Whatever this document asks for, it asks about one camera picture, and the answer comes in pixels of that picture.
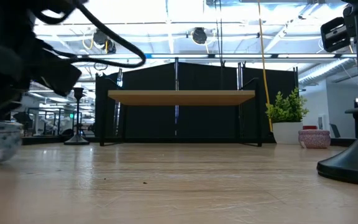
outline wooden plank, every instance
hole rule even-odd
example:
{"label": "wooden plank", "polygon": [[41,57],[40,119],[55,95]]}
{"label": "wooden plank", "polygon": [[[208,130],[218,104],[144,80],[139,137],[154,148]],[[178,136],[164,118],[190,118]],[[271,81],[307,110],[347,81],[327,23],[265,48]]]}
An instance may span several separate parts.
{"label": "wooden plank", "polygon": [[129,106],[234,106],[255,96],[236,90],[110,90],[109,97]]}

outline ceiling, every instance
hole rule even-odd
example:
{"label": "ceiling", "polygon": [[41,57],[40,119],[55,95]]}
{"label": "ceiling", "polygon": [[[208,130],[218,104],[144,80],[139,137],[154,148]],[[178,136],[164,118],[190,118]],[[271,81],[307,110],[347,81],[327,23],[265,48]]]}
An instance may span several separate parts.
{"label": "ceiling", "polygon": [[[259,8],[256,0],[221,0],[215,9],[213,0],[89,0],[85,6],[111,30],[136,45],[146,54],[218,54],[217,31],[222,34],[224,54],[260,54]],[[339,0],[266,0],[261,1],[262,33],[265,54],[326,54],[322,48],[320,27],[327,21],[342,15],[345,4]],[[195,27],[204,28],[208,45],[198,45],[191,38]],[[39,39],[55,49],[73,54],[98,55],[108,60],[134,62],[138,59],[120,59],[130,52],[116,45],[114,58],[103,49],[93,47],[91,38],[95,26],[78,10],[63,23],[51,26],[37,21],[34,32]],[[337,53],[350,53],[343,49]],[[320,64],[314,60],[269,60],[267,69],[292,70],[300,73]],[[181,61],[219,65],[219,60],[180,58]],[[171,58],[150,59],[144,67],[172,62]],[[244,59],[230,60],[226,66],[236,67]],[[98,72],[94,65],[77,65],[83,72],[79,83],[85,90],[94,90]],[[248,67],[262,68],[261,60],[247,61]],[[106,74],[119,68],[108,67]],[[41,86],[32,85],[39,90]],[[38,93],[50,97],[53,93]],[[67,98],[75,102],[72,96]]]}

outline ceiling pipe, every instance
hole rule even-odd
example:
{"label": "ceiling pipe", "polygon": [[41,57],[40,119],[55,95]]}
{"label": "ceiling pipe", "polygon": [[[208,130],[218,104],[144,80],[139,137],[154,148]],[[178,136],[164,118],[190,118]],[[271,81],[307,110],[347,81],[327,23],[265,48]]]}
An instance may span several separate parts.
{"label": "ceiling pipe", "polygon": [[355,65],[356,61],[353,58],[338,59],[331,63],[317,65],[299,75],[299,84],[316,83]]}

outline round base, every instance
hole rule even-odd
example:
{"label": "round base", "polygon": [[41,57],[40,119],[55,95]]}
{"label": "round base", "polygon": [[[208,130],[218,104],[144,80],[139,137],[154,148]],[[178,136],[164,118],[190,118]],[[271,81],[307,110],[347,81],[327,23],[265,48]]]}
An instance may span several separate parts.
{"label": "round base", "polygon": [[358,184],[358,139],[345,151],[318,162],[317,171],[323,177]]}
{"label": "round base", "polygon": [[90,142],[83,139],[79,134],[76,134],[70,140],[65,141],[66,146],[84,146],[89,144]]}

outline black curtain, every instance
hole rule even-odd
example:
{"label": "black curtain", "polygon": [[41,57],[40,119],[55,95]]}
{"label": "black curtain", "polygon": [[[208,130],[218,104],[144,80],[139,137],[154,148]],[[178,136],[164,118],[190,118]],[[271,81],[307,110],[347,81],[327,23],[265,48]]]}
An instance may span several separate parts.
{"label": "black curtain", "polygon": [[[175,90],[174,64],[124,72],[122,80],[125,90]],[[128,106],[126,116],[127,138],[175,137],[174,106]]]}
{"label": "black curtain", "polygon": [[[263,70],[257,68],[243,68],[243,84],[246,84],[253,78],[259,78],[260,88],[260,113],[262,118],[262,137],[268,138],[270,135],[269,119],[266,115],[266,91],[264,85]],[[275,103],[276,94],[280,91],[283,97],[287,97],[291,91],[296,87],[296,76],[294,71],[278,71],[266,70],[266,81],[268,88],[268,95],[270,104]],[[246,87],[245,90],[254,90],[254,85]],[[246,138],[255,138],[255,98],[248,100],[244,103],[244,134]]]}
{"label": "black curtain", "polygon": [[[179,90],[220,90],[221,67],[179,63]],[[237,69],[224,68],[223,90],[237,90]],[[234,138],[234,106],[179,106],[178,138]]]}
{"label": "black curtain", "polygon": [[[114,136],[114,117],[116,101],[108,97],[108,90],[117,90],[118,73],[96,77],[96,100],[95,100],[95,124],[94,135],[100,137],[102,123],[106,123],[106,137]],[[107,110],[107,116],[103,117],[103,110]]]}

